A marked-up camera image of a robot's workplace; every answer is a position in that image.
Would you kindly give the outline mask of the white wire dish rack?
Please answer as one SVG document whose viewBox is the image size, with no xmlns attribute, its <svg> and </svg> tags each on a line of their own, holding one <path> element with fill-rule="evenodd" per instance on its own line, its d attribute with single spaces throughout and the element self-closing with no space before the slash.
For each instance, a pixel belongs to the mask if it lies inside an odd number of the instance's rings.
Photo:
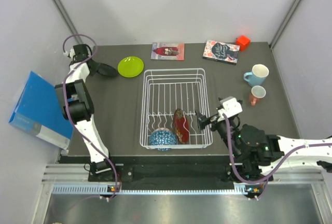
<svg viewBox="0 0 332 224">
<path fill-rule="evenodd" d="M 203 68 L 148 69 L 144 72 L 140 124 L 140 145 L 146 149 L 201 149 L 213 143 L 212 133 L 199 130 L 195 110 L 209 115 L 206 75 Z M 182 109 L 189 124 L 187 144 L 151 146 L 149 138 L 158 128 L 167 128 L 175 134 L 173 116 Z"/>
</svg>

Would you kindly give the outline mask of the lime green plate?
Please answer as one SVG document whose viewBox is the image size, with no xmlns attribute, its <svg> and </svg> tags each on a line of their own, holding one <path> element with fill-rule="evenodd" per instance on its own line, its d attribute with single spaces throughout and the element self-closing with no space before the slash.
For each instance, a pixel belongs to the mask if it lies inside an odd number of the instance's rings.
<svg viewBox="0 0 332 224">
<path fill-rule="evenodd" d="M 126 57 L 118 63 L 118 73 L 126 78 L 138 76 L 144 69 L 144 62 L 134 56 Z"/>
</svg>

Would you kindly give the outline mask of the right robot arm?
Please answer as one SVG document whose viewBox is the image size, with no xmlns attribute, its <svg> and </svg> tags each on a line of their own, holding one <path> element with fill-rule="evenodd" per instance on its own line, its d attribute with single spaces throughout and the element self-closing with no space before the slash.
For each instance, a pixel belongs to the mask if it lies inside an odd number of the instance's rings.
<svg viewBox="0 0 332 224">
<path fill-rule="evenodd" d="M 234 117 L 224 113 L 207 117 L 196 112 L 200 130 L 210 125 L 228 148 L 231 176 L 234 181 L 258 184 L 269 180 L 278 169 L 314 166 L 331 172 L 331 137 L 324 139 L 294 139 L 267 135 L 252 125 L 242 128 Z"/>
</svg>

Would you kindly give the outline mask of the red floral plate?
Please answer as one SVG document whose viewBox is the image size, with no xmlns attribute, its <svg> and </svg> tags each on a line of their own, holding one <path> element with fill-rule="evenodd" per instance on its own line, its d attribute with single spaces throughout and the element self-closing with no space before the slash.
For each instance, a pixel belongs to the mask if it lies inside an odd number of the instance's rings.
<svg viewBox="0 0 332 224">
<path fill-rule="evenodd" d="M 182 109 L 175 110 L 173 116 L 175 135 L 181 144 L 187 144 L 190 137 L 188 120 Z"/>
</svg>

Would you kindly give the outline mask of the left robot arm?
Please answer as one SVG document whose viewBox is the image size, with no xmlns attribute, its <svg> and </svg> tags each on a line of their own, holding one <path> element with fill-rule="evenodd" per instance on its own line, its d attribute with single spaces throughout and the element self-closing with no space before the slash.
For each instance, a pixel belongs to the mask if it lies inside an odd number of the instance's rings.
<svg viewBox="0 0 332 224">
<path fill-rule="evenodd" d="M 55 86 L 62 115 L 71 120 L 90 154 L 90 174 L 101 175 L 105 180 L 116 178 L 118 169 L 109 159 L 109 151 L 103 144 L 94 122 L 94 105 L 86 87 L 90 69 L 97 69 L 92 60 L 85 62 L 92 49 L 87 44 L 74 45 L 65 53 L 72 61 L 64 82 Z"/>
</svg>

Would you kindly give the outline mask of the pink ceramic mug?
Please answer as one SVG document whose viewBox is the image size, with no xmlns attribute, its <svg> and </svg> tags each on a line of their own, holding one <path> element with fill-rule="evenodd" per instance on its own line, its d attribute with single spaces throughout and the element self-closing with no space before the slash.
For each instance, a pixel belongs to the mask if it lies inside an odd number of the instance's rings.
<svg viewBox="0 0 332 224">
<path fill-rule="evenodd" d="M 266 96 L 266 90 L 262 86 L 253 86 L 249 95 L 251 106 L 255 106 L 261 99 Z"/>
</svg>

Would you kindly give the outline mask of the light blue mug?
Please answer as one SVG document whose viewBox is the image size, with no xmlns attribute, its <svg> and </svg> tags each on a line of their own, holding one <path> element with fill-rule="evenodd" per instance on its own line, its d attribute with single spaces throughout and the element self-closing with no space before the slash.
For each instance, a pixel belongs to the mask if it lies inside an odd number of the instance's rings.
<svg viewBox="0 0 332 224">
<path fill-rule="evenodd" d="M 269 75 L 269 69 L 263 64 L 255 64 L 250 72 L 243 75 L 243 79 L 251 86 L 261 86 Z"/>
</svg>

